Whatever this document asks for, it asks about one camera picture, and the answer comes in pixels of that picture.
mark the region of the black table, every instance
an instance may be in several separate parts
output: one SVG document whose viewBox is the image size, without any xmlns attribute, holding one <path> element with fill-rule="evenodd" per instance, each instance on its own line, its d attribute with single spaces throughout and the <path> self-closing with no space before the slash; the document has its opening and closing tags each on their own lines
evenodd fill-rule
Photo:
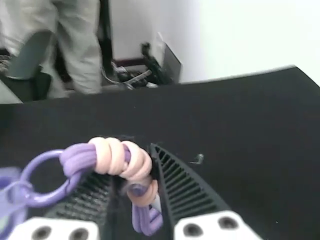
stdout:
<svg viewBox="0 0 320 240">
<path fill-rule="evenodd" d="M 204 154 L 189 165 L 264 239 L 320 239 L 320 89 L 298 68 L 0 106 L 1 167 L 93 136 L 158 143 L 187 163 Z M 64 180 L 57 161 L 31 179 L 40 192 Z"/>
</svg>

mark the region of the purple rope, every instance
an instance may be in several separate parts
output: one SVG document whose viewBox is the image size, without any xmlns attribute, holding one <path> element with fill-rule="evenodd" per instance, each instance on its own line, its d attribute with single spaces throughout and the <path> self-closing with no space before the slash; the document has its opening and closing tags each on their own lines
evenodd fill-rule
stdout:
<svg viewBox="0 0 320 240">
<path fill-rule="evenodd" d="M 130 162 L 131 153 L 124 147 L 125 161 Z M 60 155 L 60 163 L 63 167 L 64 175 L 70 178 L 79 171 L 94 169 L 97 162 L 96 147 L 94 144 L 78 143 L 66 148 Z M 130 191 L 137 197 L 146 193 L 147 187 L 140 184 L 130 186 Z M 155 208 L 149 209 L 149 206 L 138 207 L 132 204 L 132 226 L 138 233 L 144 233 L 146 236 L 153 235 L 163 225 L 161 213 Z"/>
</svg>

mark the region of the purple ring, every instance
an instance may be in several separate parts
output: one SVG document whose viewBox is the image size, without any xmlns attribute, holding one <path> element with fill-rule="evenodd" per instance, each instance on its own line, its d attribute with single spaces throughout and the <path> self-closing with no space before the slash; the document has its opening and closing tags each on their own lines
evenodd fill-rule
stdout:
<svg viewBox="0 0 320 240">
<path fill-rule="evenodd" d="M 63 149 L 56 149 L 51 151 L 46 151 L 34 159 L 32 159 L 29 164 L 23 169 L 20 180 L 29 182 L 32 172 L 43 162 L 53 159 L 59 158 Z M 21 188 L 21 192 L 23 196 L 26 198 L 26 205 L 33 208 L 41 208 L 46 207 L 51 204 L 55 204 L 56 202 L 63 199 L 66 195 L 68 195 L 71 191 L 73 191 L 78 182 L 81 179 L 82 171 L 76 172 L 70 178 L 68 178 L 64 184 L 62 184 L 59 188 L 49 193 L 38 193 L 33 192 L 30 189 L 25 187 Z"/>
</svg>

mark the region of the black chair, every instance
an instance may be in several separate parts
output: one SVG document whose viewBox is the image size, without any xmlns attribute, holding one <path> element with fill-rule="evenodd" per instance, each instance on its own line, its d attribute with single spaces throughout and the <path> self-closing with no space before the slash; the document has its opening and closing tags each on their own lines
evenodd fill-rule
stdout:
<svg viewBox="0 0 320 240">
<path fill-rule="evenodd" d="M 47 48 L 54 37 L 49 30 L 35 32 L 23 45 L 0 80 L 24 103 L 47 98 L 51 76 L 41 72 Z"/>
</svg>

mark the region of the person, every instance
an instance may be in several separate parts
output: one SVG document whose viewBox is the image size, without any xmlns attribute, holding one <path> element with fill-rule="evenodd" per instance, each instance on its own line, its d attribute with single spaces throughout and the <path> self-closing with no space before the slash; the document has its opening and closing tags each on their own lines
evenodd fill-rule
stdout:
<svg viewBox="0 0 320 240">
<path fill-rule="evenodd" d="M 16 11 L 16 15 L 20 18 L 24 39 L 42 29 L 55 33 L 66 69 L 77 92 L 83 94 L 101 92 L 102 58 L 97 37 L 100 0 L 6 0 L 6 2 L 7 10 Z M 6 42 L 10 45 L 9 52 L 15 54 L 17 48 L 12 47 L 14 44 L 10 43 L 10 38 Z M 55 43 L 53 39 L 42 64 L 42 71 L 52 76 L 48 97 L 63 98 L 67 93 L 54 68 Z"/>
</svg>

